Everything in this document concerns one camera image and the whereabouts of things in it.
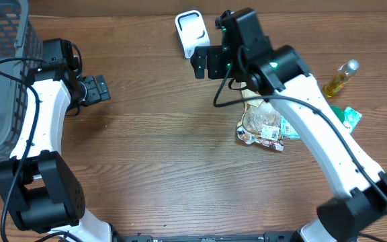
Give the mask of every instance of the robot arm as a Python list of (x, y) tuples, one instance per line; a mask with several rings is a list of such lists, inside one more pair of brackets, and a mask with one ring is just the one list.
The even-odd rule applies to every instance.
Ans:
[(305, 242), (356, 240), (362, 229), (387, 213), (387, 203), (371, 187), (323, 117), (289, 99), (304, 101), (320, 110), (347, 143), (359, 167), (386, 196), (387, 173), (359, 147), (334, 115), (300, 55), (290, 46), (273, 50), (252, 9), (225, 11), (216, 18), (216, 28), (222, 29), (222, 46), (196, 47), (191, 57), (196, 78), (204, 78), (206, 67), (211, 79), (232, 77), (245, 82), (251, 91), (267, 96), (265, 101), (296, 129), (334, 194), (318, 207), (318, 219), (298, 231), (299, 238)]
[[(109, 99), (107, 85), (102, 76), (81, 76), (81, 65), (73, 55), (70, 42), (45, 41), (43, 53), (46, 62), (30, 69), (26, 77), (26, 83), (38, 94), (40, 111), (31, 149), (13, 190), (10, 215), (16, 227), (23, 231), (69, 231), (81, 241), (111, 241), (114, 234), (111, 225), (85, 208), (83, 189), (60, 156), (65, 113), (75, 106), (90, 106)], [(27, 93), (21, 134), (10, 160), (0, 162), (0, 195), (4, 201), (35, 118), (37, 100), (31, 89)], [(45, 186), (28, 190), (25, 185), (35, 179), (43, 179)]]

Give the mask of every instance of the wooden table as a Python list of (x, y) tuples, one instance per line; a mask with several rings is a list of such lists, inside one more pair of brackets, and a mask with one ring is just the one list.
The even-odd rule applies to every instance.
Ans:
[[(206, 16), (213, 44), (221, 40)], [(331, 104), (363, 114), (353, 136), (387, 171), (387, 12), (259, 16), (274, 47), (290, 44), (320, 85), (351, 58), (359, 73)], [(66, 118), (62, 153), (98, 218), (123, 235), (232, 235), (294, 230), (332, 197), (300, 140), (282, 153), (235, 134), (243, 105), (214, 108), (220, 81), (197, 80), (174, 16), (33, 19), (40, 37), (81, 50), (112, 100)], [(240, 98), (225, 90), (222, 101)], [(3, 203), (0, 199), (0, 216)], [(387, 216), (366, 230), (387, 240)], [(10, 241), (41, 237), (8, 219)]]

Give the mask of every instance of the basket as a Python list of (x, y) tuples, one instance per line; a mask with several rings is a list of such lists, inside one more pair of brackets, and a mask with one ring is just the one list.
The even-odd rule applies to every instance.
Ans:
[[(27, 0), (0, 0), (0, 60), (42, 58), (42, 42), (28, 20)], [(33, 61), (13, 61), (0, 71), (24, 80)], [(0, 76), (0, 161), (8, 160), (19, 139), (27, 107), (26, 87)]]

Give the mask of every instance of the black cable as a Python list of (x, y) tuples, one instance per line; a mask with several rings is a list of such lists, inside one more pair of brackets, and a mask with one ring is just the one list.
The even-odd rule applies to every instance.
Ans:
[[(7, 58), (7, 59), (0, 60), (0, 64), (7, 63), (10, 61), (38, 61), (38, 62), (42, 62), (42, 63), (44, 62), (44, 60), (39, 59), (39, 58), (13, 57), (13, 58)], [(10, 78), (11, 80), (17, 81), (18, 83), (21, 83), (23, 85), (26, 85), (21, 79), (19, 79), (17, 77), (13, 77), (11, 75), (8, 75), (2, 71), (0, 71), (0, 75), (3, 77)]]
[(80, 115), (81, 106), (78, 102), (76, 102), (76, 108), (77, 108), (77, 112), (75, 114), (65, 114), (65, 117), (75, 117), (75, 116)]
[(81, 53), (80, 53), (79, 48), (77, 48), (77, 45), (75, 45), (74, 43), (71, 43), (71, 46), (73, 46), (74, 49), (77, 51), (77, 53), (79, 53), (80, 67), (75, 72), (76, 77), (78, 77), (81, 74), (81, 72), (83, 71), (83, 61), (81, 60)]
[[(36, 59), (36, 58), (16, 57), (16, 58), (7, 58), (4, 60), (0, 60), (0, 64), (6, 63), (9, 61), (40, 61), (40, 62), (44, 62), (44, 60)], [(0, 75), (2, 75), (3, 77), (10, 78), (11, 80), (17, 81), (18, 83), (25, 85), (25, 83), (21, 79), (18, 79), (17, 77), (13, 77), (13, 76), (5, 74), (1, 71), (0, 71)], [(30, 152), (30, 149), (32, 146), (32, 140), (34, 139), (35, 129), (37, 127), (38, 114), (40, 112), (40, 99), (38, 97), (37, 91), (31, 85), (26, 85), (26, 87), (29, 88), (31, 90), (31, 92), (34, 94), (36, 107), (35, 107), (34, 120), (32, 121), (30, 135), (28, 137), (28, 140), (26, 141), (25, 152), (20, 159), (19, 165), (17, 166), (16, 172), (15, 172), (14, 177), (13, 177), (13, 181), (11, 182), (11, 185), (10, 185), (10, 190), (8, 191), (7, 198), (5, 199), (5, 202), (4, 202), (3, 212), (1, 215), (1, 224), (0, 224), (1, 238), (4, 242), (8, 242), (7, 235), (5, 234), (5, 221), (7, 219), (7, 212), (8, 212), (8, 208), (10, 206), (11, 197), (13, 196), (14, 187), (17, 183), (17, 180), (19, 179), (19, 175), (22, 172), (22, 168), (24, 166), (25, 159), (28, 156), (28, 153)]]
[(245, 49), (245, 46), (240, 46), (239, 49), (237, 50), (237, 54), (236, 54), (236, 59), (237, 61), (239, 62), (239, 69), (241, 70), (241, 72), (245, 75), (247, 75), (247, 71), (246, 71), (246, 68), (245, 66), (243, 65), (243, 60), (241, 58), (241, 51), (243, 51)]
[(337, 135), (338, 139), (340, 140), (341, 144), (344, 146), (346, 151), (349, 153), (350, 158), (352, 159), (352, 162), (356, 165), (357, 169), (361, 174), (365, 177), (365, 179), (368, 181), (368, 183), (373, 187), (373, 189), (379, 194), (379, 196), (387, 203), (387, 196), (385, 193), (377, 186), (377, 184), (371, 179), (371, 177), (366, 173), (364, 170), (363, 166), (359, 163), (359, 161), (356, 159), (355, 155), (353, 154), (352, 150), (350, 149), (349, 145), (346, 143), (344, 140), (343, 136), (341, 136), (340, 132), (337, 130), (337, 128), (334, 126), (334, 124), (329, 120), (329, 118), (322, 113), (318, 108), (314, 107), (313, 105), (304, 102), (302, 100), (293, 98), (293, 97), (285, 97), (285, 96), (275, 96), (275, 95), (262, 95), (262, 96), (257, 96), (257, 97), (248, 97), (248, 98), (243, 98), (243, 99), (238, 99), (230, 102), (226, 102), (223, 104), (217, 104), (216, 101), (220, 95), (220, 92), (222, 91), (223, 87), (225, 86), (226, 80), (228, 79), (229, 73), (231, 72), (232, 69), (232, 63), (228, 68), (228, 71), (226, 72), (225, 78), (222, 80), (222, 84), (220, 84), (220, 87), (218, 91), (216, 92), (216, 95), (214, 96), (213, 100), (213, 105), (217, 108), (233, 105), (233, 104), (239, 104), (242, 102), (247, 102), (250, 100), (255, 100), (255, 99), (283, 99), (283, 100), (288, 100), (297, 104), (301, 104), (303, 106), (306, 106), (307, 108), (310, 108), (313, 113), (319, 115), (334, 131), (334, 133)]
[(56, 233), (51, 233), (51, 234), (49, 234), (47, 236), (44, 236), (43, 238), (41, 238), (39, 240), (36, 240), (35, 242), (43, 242), (43, 241), (46, 241), (46, 240), (48, 240), (50, 238), (53, 238), (53, 237), (56, 237), (56, 236), (59, 236), (59, 235), (64, 235), (64, 237), (68, 237), (68, 238), (72, 239), (75, 242), (82, 242), (79, 238), (77, 238), (73, 234), (70, 234), (67, 231), (60, 231), (60, 232), (56, 232)]
[(232, 88), (232, 83), (235, 81), (235, 78), (232, 78), (229, 82), (228, 82), (228, 88), (231, 89), (231, 90), (235, 90), (235, 91), (242, 91), (242, 90), (246, 90), (247, 89), (247, 86), (245, 87), (241, 87), (241, 88)]
[(371, 239), (371, 240), (374, 240), (374, 241), (377, 241), (377, 242), (386, 242), (385, 240), (383, 239), (379, 239), (373, 235), (367, 235), (367, 234), (364, 234), (364, 233), (359, 233), (359, 237), (364, 237), (364, 238), (367, 238), (367, 239)]

